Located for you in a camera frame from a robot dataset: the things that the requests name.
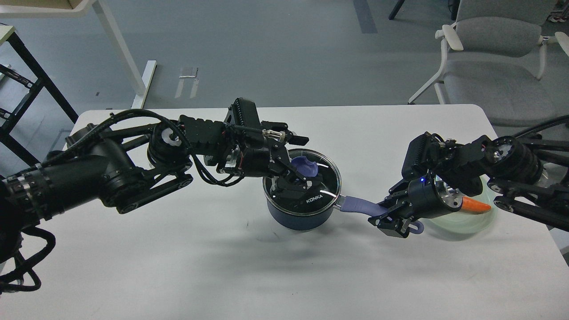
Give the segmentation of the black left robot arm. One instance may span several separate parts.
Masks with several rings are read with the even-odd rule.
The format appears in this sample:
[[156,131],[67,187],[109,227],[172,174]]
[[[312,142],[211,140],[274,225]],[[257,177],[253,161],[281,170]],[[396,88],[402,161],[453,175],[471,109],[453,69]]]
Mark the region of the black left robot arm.
[[88,125],[67,139],[68,148],[42,163],[1,177],[1,292],[41,287],[35,265],[54,249],[55,236],[38,226],[79,205],[100,199],[128,213],[193,181],[195,166],[207,184],[230,187],[245,177],[273,180],[278,198],[299,199],[322,181],[318,166],[302,168],[286,144],[309,139],[284,122],[260,121],[256,110],[230,107],[224,121],[130,109]]

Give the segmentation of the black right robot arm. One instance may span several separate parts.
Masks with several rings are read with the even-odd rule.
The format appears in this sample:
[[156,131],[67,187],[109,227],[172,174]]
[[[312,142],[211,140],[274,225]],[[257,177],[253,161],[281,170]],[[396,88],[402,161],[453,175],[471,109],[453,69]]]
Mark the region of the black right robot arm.
[[553,118],[513,136],[480,136],[460,144],[425,132],[409,143],[402,179],[390,188],[369,223],[384,234],[407,238],[421,233],[420,219],[457,212],[466,196],[482,193],[482,176],[504,211],[568,231],[568,174],[546,177],[546,164],[568,168],[568,142],[543,140],[541,130],[560,125]]

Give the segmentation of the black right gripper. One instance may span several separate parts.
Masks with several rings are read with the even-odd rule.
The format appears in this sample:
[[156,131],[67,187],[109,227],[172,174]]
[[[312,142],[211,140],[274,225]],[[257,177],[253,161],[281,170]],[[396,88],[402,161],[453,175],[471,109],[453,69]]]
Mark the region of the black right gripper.
[[368,222],[387,236],[404,239],[410,235],[410,218],[433,219],[457,212],[463,206],[463,196],[439,176],[400,180],[377,204],[380,213],[374,213]]

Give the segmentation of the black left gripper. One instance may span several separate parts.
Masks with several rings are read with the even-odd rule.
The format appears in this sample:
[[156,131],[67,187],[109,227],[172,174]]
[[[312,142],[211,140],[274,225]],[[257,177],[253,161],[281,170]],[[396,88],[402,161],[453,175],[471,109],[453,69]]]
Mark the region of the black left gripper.
[[242,176],[273,177],[272,199],[298,200],[318,191],[322,182],[318,162],[307,156],[290,160],[285,144],[305,146],[307,136],[289,129],[286,122],[262,121],[262,129],[241,132],[238,169]]

